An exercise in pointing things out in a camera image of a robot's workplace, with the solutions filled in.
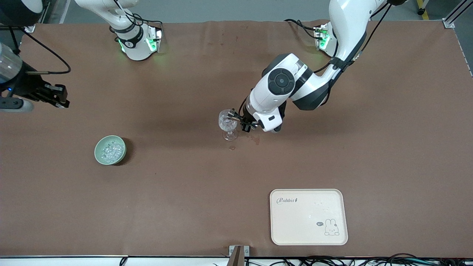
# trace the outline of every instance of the green bowl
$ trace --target green bowl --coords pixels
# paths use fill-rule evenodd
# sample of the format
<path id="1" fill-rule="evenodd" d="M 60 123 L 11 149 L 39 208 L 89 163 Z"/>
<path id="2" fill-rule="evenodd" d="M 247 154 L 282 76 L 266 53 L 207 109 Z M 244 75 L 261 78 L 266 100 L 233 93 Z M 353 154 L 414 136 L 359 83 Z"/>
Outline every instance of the green bowl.
<path id="1" fill-rule="evenodd" d="M 109 143 L 111 143 L 112 141 L 115 141 L 116 143 L 119 143 L 119 144 L 123 145 L 123 147 L 124 147 L 123 154 L 120 156 L 120 158 L 118 158 L 118 160 L 116 160 L 114 162 L 111 162 L 111 163 L 106 163 L 101 158 L 102 149 L 105 146 L 107 146 Z M 121 160 L 123 160 L 123 158 L 125 158 L 125 154 L 126 154 L 126 145 L 125 145 L 125 142 L 123 141 L 123 139 L 120 138 L 119 136 L 114 136 L 114 135 L 106 136 L 105 138 L 101 139 L 97 143 L 97 145 L 95 146 L 95 159 L 103 165 L 113 165 L 113 164 L 119 163 Z"/>

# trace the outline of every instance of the brown tabletop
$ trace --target brown tabletop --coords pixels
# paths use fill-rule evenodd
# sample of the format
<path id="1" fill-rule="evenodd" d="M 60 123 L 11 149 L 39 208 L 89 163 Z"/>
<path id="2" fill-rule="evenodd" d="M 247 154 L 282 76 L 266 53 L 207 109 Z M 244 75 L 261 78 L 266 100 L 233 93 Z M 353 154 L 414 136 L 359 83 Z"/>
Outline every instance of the brown tabletop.
<path id="1" fill-rule="evenodd" d="M 369 25 L 368 32 L 374 26 Z M 222 138 L 280 53 L 310 68 L 328 57 L 283 22 L 166 24 L 167 53 L 133 62 L 108 25 L 38 25 L 66 59 L 69 109 L 1 114 L 0 254 L 473 257 L 473 80 L 440 21 L 383 22 L 327 105 L 288 104 L 279 134 Z M 23 59 L 64 68 L 24 38 Z M 97 141 L 126 139 L 120 166 Z M 276 246 L 269 193 L 336 188 L 348 243 Z"/>

